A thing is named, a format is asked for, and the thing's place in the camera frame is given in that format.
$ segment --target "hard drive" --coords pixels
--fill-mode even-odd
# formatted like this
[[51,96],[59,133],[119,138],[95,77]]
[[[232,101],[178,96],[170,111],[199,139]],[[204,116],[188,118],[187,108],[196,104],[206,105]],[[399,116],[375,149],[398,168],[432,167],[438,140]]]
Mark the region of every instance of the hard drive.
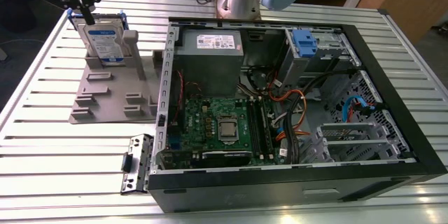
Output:
[[95,25],[87,25],[83,15],[67,11],[91,57],[99,57],[104,66],[124,65],[130,50],[123,42],[123,32],[128,30],[126,14],[94,14]]

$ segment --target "power supply label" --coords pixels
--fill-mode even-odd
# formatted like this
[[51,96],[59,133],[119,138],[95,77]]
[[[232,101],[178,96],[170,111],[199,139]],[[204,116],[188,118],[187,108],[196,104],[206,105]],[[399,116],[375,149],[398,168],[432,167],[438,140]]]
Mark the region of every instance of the power supply label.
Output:
[[116,43],[116,32],[114,30],[92,30],[88,33],[99,58],[106,62],[123,61],[122,48]]
[[198,35],[199,49],[235,49],[232,35]]

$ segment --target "metal bracket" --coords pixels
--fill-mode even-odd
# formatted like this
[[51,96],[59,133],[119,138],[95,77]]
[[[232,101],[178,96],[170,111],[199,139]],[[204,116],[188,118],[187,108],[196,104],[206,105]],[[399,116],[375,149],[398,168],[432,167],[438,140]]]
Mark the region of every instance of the metal bracket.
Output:
[[151,162],[154,137],[146,134],[135,136],[130,141],[128,152],[123,156],[122,171],[122,195],[147,194],[146,179],[147,168]]

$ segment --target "slotted metal table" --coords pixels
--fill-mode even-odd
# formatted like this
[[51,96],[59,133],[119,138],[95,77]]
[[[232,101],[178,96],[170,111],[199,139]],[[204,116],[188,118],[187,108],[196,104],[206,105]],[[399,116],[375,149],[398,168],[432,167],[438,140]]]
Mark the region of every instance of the slotted metal table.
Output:
[[[103,0],[96,12],[128,15],[143,57],[164,49],[167,17],[214,17],[195,0]],[[448,165],[448,92],[392,19],[374,9],[292,5],[266,20],[356,25],[412,115]],[[360,202],[166,215],[154,198],[120,196],[130,137],[152,124],[67,122],[87,50],[63,16],[0,114],[0,221],[148,223],[442,223],[448,175]]]

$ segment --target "blue hard drive label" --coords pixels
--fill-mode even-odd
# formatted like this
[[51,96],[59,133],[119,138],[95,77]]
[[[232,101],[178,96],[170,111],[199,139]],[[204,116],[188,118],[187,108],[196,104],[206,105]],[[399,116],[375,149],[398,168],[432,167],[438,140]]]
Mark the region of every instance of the blue hard drive label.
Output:
[[104,62],[119,63],[123,61],[122,46],[118,41],[122,39],[114,30],[88,31],[91,45],[99,58]]
[[90,35],[114,35],[115,31],[90,31]]

